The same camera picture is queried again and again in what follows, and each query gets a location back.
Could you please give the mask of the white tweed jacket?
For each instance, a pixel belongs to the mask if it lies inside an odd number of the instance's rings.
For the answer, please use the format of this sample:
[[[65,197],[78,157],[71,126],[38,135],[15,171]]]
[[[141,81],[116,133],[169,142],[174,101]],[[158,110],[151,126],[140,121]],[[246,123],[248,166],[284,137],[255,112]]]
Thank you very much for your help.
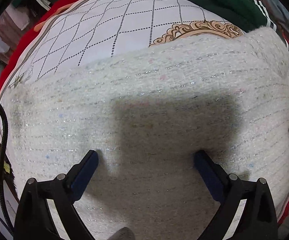
[[[75,208],[96,239],[196,239],[218,204],[193,167],[204,149],[228,173],[289,192],[289,51],[269,28],[194,35],[70,66],[1,100],[17,190],[99,166]]]

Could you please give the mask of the folded dark green garment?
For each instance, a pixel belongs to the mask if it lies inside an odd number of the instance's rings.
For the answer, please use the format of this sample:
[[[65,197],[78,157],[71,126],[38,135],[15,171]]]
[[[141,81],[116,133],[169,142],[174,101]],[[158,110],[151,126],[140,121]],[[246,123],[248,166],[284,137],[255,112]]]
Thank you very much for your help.
[[[289,43],[260,0],[188,0],[248,33],[260,27],[273,29],[289,51]]]

